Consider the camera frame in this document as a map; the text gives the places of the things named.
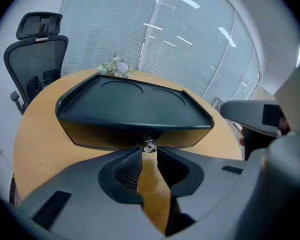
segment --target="round wooden table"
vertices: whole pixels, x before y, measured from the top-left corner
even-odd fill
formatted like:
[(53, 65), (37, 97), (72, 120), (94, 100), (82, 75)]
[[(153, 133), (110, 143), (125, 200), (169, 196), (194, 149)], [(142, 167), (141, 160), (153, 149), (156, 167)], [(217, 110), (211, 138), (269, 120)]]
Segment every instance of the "round wooden table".
[[(96, 72), (96, 69), (87, 69), (62, 77), (40, 92), (26, 109), (16, 133), (13, 154), (14, 176), (21, 199), (67, 166), (109, 153), (74, 145), (55, 114), (58, 98)], [(238, 142), (230, 127), (201, 97), (154, 74), (136, 71), (132, 74), (132, 79), (179, 91), (186, 90), (212, 115), (213, 129), (195, 146), (184, 150), (211, 157), (242, 159)], [(164, 233), (170, 208), (170, 189), (157, 169), (156, 153), (143, 153), (142, 163), (138, 192), (143, 195), (143, 211)]]

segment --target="glass wall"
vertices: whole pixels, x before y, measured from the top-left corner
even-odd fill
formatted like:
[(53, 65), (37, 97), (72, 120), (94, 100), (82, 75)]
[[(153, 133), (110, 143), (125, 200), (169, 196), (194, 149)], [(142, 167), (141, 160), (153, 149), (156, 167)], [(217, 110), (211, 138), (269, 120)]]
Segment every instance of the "glass wall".
[(243, 99), (259, 71), (249, 32), (228, 0), (64, 0), (61, 13), (61, 34), (69, 38), (62, 76), (117, 53), (213, 104)]

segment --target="black tray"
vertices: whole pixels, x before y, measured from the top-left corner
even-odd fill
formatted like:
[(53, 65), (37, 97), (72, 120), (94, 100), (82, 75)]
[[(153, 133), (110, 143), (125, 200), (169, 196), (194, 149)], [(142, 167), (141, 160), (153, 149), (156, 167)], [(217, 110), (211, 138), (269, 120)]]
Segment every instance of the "black tray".
[(95, 148), (143, 145), (144, 135), (165, 139), (161, 144), (168, 146), (192, 146), (214, 126), (210, 114), (184, 90), (100, 74), (61, 96), (55, 111), (75, 144)]

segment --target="black chair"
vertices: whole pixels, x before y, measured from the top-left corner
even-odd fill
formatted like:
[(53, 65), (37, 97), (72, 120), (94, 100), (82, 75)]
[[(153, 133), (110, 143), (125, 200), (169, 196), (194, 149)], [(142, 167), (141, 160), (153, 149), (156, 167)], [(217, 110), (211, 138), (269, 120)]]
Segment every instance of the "black chair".
[(23, 16), (16, 38), (4, 52), (5, 66), (19, 95), (14, 91), (10, 98), (23, 115), (31, 101), (47, 85), (61, 77), (61, 67), (68, 47), (68, 38), (58, 35), (62, 15), (53, 12), (29, 12)]

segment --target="chair backrest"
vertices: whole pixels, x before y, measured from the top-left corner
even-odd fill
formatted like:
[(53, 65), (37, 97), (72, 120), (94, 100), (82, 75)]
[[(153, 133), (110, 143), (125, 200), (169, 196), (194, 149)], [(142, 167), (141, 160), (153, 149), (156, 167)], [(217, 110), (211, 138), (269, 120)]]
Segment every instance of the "chair backrest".
[(23, 16), (16, 38), (4, 52), (5, 66), (25, 107), (48, 84), (61, 76), (68, 38), (58, 35), (62, 15), (30, 12)]

